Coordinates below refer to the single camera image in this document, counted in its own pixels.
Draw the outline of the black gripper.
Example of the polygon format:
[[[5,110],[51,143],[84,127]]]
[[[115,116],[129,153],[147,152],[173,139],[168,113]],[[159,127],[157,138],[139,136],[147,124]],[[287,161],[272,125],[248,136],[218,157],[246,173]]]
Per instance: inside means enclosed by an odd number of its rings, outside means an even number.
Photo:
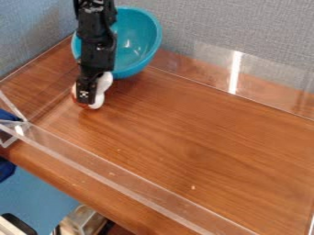
[[[75,83],[75,100],[80,105],[100,105],[103,94],[97,84],[100,73],[115,65],[117,36],[112,32],[117,10],[113,0],[72,0],[81,40],[81,74]]]

